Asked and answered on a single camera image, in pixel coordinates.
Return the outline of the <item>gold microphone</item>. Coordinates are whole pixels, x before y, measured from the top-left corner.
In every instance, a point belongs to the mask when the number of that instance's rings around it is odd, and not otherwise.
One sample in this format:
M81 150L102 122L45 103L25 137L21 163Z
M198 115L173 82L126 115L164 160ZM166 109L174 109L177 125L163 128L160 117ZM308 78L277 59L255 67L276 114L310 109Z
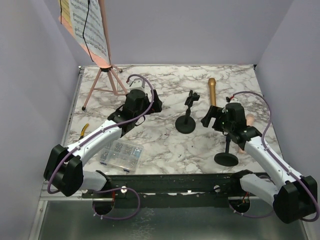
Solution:
M212 106L217 105L217 98L216 98L216 80L215 78L211 77L208 79L208 89L209 89L209 100Z

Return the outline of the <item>pink music stand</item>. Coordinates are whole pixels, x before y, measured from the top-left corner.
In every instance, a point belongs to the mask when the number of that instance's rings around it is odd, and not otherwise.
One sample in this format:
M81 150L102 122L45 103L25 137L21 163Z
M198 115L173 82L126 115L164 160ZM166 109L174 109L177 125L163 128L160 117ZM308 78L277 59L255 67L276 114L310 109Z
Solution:
M115 96L126 95L128 91L117 75L123 70L111 60L105 1L60 0L58 4L60 24L73 36L91 61L99 67L82 110L86 110L93 91L113 93ZM107 74L111 90L96 87L101 73Z

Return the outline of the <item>white sheet music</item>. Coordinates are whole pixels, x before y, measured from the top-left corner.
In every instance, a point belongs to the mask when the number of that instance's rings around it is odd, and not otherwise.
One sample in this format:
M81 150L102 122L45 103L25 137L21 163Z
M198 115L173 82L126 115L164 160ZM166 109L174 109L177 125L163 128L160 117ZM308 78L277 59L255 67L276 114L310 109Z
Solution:
M97 0L70 0L71 32L78 44L100 68L110 67L100 3Z

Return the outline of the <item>yellow sheet music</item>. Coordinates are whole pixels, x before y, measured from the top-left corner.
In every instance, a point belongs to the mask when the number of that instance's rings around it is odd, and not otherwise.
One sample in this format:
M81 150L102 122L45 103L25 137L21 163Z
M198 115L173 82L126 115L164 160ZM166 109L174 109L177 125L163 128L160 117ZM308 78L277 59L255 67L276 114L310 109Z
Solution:
M72 26L71 16L70 16L70 1L69 0L59 0L59 21L61 24Z

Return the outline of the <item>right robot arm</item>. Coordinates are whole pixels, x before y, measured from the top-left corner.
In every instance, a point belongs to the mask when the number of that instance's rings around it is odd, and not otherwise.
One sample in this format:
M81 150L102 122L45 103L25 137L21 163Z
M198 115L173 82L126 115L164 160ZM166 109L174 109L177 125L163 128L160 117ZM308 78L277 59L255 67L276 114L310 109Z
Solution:
M206 128L215 119L212 128L222 132L249 154L271 178L267 182L256 174L243 170L238 179L230 183L230 191L241 196L249 192L272 206L277 217L286 224L296 220L308 221L320 217L318 185L312 176L303 176L289 166L266 142L262 133L247 125L245 110L240 103L228 103L225 107L210 106L201 120Z

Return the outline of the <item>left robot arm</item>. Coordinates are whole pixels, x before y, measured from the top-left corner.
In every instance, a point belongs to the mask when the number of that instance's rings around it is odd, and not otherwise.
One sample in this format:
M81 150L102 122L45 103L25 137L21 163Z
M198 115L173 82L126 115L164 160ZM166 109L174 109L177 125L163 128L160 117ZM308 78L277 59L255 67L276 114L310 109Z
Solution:
M140 118L162 111L157 91L153 89L151 94L148 98L142 90L131 90L126 95L125 103L96 130L68 146L56 145L51 150L43 174L48 181L47 192L61 192L70 197L80 190L92 190L101 198L107 197L111 191L108 177L99 170L84 171L83 167L107 144L137 127Z

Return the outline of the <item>pink microphone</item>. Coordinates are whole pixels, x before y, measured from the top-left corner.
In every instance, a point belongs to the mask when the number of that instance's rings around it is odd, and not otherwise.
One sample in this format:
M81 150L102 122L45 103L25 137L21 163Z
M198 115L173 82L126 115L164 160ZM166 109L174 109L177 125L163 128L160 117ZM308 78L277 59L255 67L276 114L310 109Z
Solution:
M254 122L255 122L255 116L254 116L253 114L251 114L251 113L247 114L247 115L246 115L246 124L247 124L248 126L253 126L253 125L254 125ZM245 151L242 150L241 148L239 148L239 149L238 149L238 153L239 153L239 154L244 154Z

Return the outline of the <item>black mic stand with clip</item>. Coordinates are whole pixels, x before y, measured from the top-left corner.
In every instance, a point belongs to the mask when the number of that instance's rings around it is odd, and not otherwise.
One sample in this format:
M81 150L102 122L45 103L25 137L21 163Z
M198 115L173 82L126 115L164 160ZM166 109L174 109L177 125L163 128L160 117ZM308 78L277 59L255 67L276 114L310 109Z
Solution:
M234 154L229 153L230 143L231 143L231 138L227 134L225 138L225 151L217 153L214 156L214 161L218 165L221 165L224 167L234 167L239 164L238 158Z

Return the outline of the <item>clear screw organizer box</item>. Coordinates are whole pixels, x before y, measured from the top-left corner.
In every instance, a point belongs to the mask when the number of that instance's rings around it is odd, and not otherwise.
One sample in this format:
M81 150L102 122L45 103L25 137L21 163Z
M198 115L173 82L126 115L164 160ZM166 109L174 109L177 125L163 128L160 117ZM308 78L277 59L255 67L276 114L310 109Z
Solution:
M125 140L108 143L98 154L98 161L105 166L112 166L126 173L134 173L141 159L144 147Z

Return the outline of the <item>black mounting rail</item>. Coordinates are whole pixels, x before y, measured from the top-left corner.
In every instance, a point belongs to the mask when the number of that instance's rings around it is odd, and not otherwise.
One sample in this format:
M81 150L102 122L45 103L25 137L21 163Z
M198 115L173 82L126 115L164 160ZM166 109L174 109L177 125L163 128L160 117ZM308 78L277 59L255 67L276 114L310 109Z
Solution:
M247 212L254 194L246 194L235 173L112 175L102 193L89 190L82 198L98 204L99 210L234 207Z

